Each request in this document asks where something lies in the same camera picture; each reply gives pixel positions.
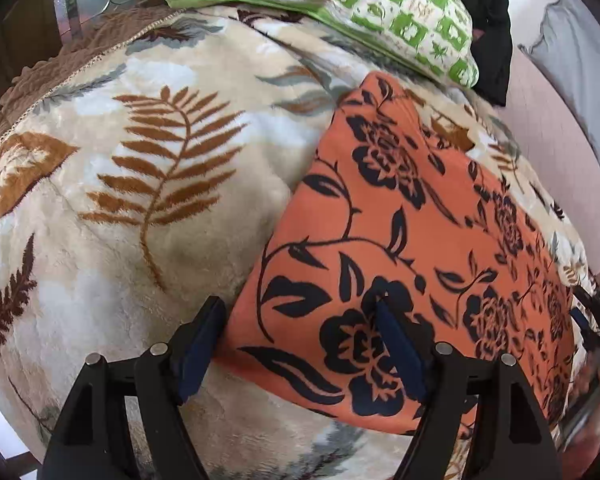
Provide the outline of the right hand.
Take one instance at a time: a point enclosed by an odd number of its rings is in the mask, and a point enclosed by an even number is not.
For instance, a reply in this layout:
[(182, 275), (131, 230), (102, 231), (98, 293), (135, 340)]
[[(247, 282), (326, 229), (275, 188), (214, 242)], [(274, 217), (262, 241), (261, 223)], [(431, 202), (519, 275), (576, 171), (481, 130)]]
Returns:
[(562, 453), (562, 478), (580, 479), (600, 450), (600, 403)]

